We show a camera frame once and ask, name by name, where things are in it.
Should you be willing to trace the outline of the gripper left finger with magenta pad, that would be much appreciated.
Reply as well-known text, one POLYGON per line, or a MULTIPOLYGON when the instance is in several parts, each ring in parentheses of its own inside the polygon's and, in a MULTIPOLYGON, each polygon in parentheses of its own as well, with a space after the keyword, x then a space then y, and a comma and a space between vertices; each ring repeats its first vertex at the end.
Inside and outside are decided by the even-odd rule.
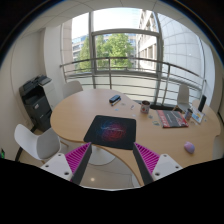
POLYGON ((42 169, 79 185, 91 154, 92 145, 87 143, 67 154, 57 153, 42 169))

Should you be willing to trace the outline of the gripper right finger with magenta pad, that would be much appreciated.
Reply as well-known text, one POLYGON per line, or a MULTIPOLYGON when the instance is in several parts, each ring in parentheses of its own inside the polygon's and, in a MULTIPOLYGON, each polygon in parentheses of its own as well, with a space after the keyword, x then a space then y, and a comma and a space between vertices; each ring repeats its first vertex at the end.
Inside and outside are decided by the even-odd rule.
POLYGON ((168 154, 159 155, 138 143, 133 144, 133 154, 145 185, 182 169, 168 154))

